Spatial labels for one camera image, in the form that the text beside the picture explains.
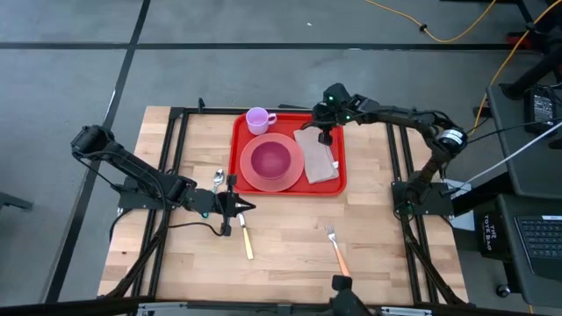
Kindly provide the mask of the pink-red plastic bowl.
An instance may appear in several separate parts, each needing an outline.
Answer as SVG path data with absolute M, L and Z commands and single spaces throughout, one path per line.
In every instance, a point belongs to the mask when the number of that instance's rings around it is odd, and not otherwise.
M 258 145 L 250 156 L 252 169 L 267 180 L 278 179 L 291 166 L 290 151 L 281 143 L 267 141 Z

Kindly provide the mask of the black chair leg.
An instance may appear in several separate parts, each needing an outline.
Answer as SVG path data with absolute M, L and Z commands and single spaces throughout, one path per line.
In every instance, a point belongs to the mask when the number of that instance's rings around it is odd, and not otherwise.
M 0 191 L 0 210 L 5 206 L 13 206 L 23 211 L 30 211 L 33 203 Z

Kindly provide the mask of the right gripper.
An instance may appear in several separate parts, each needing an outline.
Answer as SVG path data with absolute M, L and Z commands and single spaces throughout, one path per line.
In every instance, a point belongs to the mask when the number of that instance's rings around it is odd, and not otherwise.
M 312 121 L 304 123 L 300 130 L 320 128 L 318 141 L 331 146 L 333 138 L 330 132 L 334 127 L 349 122 L 370 124 L 373 122 L 371 115 L 379 109 L 379 102 L 358 94 L 351 96 L 342 83 L 335 83 L 323 92 L 322 101 L 313 107 Z

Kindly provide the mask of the dark laptop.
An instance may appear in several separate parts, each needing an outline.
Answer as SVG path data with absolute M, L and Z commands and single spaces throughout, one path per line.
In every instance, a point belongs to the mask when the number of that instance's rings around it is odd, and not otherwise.
M 562 215 L 516 216 L 532 273 L 562 283 Z

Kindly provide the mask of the black stand leg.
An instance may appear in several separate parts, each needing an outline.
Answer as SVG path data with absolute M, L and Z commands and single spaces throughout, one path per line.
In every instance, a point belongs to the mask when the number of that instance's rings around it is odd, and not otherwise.
M 512 83 L 501 83 L 503 94 L 510 99 L 521 99 L 540 80 L 553 72 L 558 83 L 562 83 L 562 1 L 544 0 L 551 9 L 537 21 L 530 20 L 529 12 L 521 9 L 527 22 L 524 32 L 511 32 L 507 39 L 515 45 L 534 50 L 543 55 L 541 61 L 529 68 Z

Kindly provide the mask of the salmon pink plate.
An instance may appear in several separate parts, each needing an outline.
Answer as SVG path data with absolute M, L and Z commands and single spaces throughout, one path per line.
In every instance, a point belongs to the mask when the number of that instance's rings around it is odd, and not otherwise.
M 291 153 L 291 166 L 288 171 L 278 179 L 267 180 L 261 178 L 251 167 L 250 156 L 253 150 L 267 141 L 283 144 Z M 301 177 L 304 170 L 304 155 L 295 140 L 281 133 L 265 133 L 256 136 L 242 150 L 239 160 L 241 174 L 244 179 L 255 189 L 263 192 L 280 192 L 292 187 Z

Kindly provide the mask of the beige cloth napkin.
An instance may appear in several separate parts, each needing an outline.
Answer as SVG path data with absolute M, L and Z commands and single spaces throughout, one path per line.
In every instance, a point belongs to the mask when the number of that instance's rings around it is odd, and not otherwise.
M 319 142 L 320 134 L 321 129 L 313 127 L 293 132 L 304 155 L 304 170 L 310 184 L 323 183 L 339 177 L 331 148 Z

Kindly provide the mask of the fork with orange handle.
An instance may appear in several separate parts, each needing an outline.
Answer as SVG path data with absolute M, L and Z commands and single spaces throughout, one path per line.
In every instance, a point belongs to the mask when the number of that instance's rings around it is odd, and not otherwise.
M 346 263 L 343 259 L 342 252 L 339 249 L 339 246 L 337 244 L 335 228 L 331 224 L 326 224 L 325 230 L 326 230 L 328 239 L 331 241 L 331 243 L 333 245 L 333 248 L 334 248 L 334 251 L 335 251 L 335 256 L 336 256 L 336 259 L 337 259 L 339 267 L 340 267 L 340 271 L 342 272 L 342 274 L 344 276 L 349 277 L 350 276 L 349 269 L 348 269 L 348 267 L 347 267 L 347 265 L 346 265 Z

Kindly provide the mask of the black blocky device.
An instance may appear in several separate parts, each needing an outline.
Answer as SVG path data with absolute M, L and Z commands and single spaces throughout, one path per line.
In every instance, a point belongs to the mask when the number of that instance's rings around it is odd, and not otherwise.
M 332 289 L 336 295 L 329 300 L 334 316 L 372 316 L 368 307 L 352 291 L 350 276 L 334 275 Z

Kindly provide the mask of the black tote bag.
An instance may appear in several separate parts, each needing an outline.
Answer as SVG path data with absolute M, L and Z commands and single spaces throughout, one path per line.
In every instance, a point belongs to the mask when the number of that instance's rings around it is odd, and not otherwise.
M 475 229 L 478 249 L 483 257 L 500 261 L 509 258 L 505 227 L 502 216 L 498 212 L 479 214 Z

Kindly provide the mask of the light pink plastic mug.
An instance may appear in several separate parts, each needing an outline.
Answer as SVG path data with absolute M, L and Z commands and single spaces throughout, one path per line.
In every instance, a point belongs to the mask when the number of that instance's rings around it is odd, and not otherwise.
M 247 111 L 246 123 L 248 130 L 254 135 L 267 133 L 269 126 L 277 122 L 277 114 L 268 112 L 262 107 L 254 107 Z

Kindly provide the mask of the spoon with teal handle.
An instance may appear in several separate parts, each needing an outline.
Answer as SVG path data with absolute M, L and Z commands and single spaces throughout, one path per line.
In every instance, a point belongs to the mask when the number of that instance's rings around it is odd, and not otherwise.
M 210 212 L 204 212 L 202 214 L 203 219 L 208 219 L 212 212 L 216 212 L 218 210 L 218 204 L 220 203 L 217 198 L 218 188 L 223 184 L 225 180 L 225 172 L 223 169 L 218 169 L 213 175 L 213 189 L 212 192 L 214 194 L 213 198 L 213 206 Z

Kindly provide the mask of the red plastic tray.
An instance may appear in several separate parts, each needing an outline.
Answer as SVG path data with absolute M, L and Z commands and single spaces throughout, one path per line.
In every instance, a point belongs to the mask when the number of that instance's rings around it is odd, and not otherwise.
M 245 116 L 246 114 L 242 114 L 234 121 L 228 171 L 230 174 L 237 175 L 237 183 L 235 185 L 235 190 L 237 192 L 264 195 L 266 191 L 253 186 L 243 175 L 241 168 L 242 151 L 248 143 L 255 138 L 255 135 L 248 129 Z M 277 122 L 273 124 L 268 131 L 271 133 L 280 133 L 294 139 L 293 132 L 311 118 L 312 116 L 309 113 L 279 113 L 277 115 Z M 325 182 L 310 184 L 306 179 L 305 172 L 302 171 L 299 178 L 292 181 L 290 187 L 278 192 L 272 192 L 272 195 L 332 197 L 344 191 L 347 184 L 347 170 L 343 128 L 334 128 L 330 132 L 330 135 L 333 137 L 330 150 L 335 161 L 338 162 L 337 169 L 339 176 Z

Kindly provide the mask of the knife with cream handle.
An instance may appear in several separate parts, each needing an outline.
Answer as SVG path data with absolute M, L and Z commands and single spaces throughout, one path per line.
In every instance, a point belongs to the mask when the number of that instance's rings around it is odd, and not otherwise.
M 254 253 L 253 253 L 253 248 L 252 248 L 251 241 L 250 241 L 250 238 L 249 238 L 249 230 L 246 226 L 246 220 L 244 218 L 244 215 L 242 213 L 239 213 L 238 219 L 239 219 L 241 229 L 242 229 L 242 233 L 243 233 L 247 258 L 249 260 L 253 260 L 254 259 Z

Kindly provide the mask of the silver aluminium bar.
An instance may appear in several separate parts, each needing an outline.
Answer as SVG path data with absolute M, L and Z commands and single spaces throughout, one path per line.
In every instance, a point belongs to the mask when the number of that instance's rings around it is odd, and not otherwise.
M 142 303 L 132 312 L 139 316 L 155 316 L 157 312 L 167 311 L 225 311 L 225 312 L 271 312 L 277 316 L 296 316 L 297 313 L 320 313 L 330 309 L 329 304 L 297 304 L 297 303 L 252 303 L 252 302 L 159 302 Z M 429 309 L 398 306 L 369 306 L 366 311 L 355 311 L 350 308 L 338 312 L 341 316 L 436 316 Z

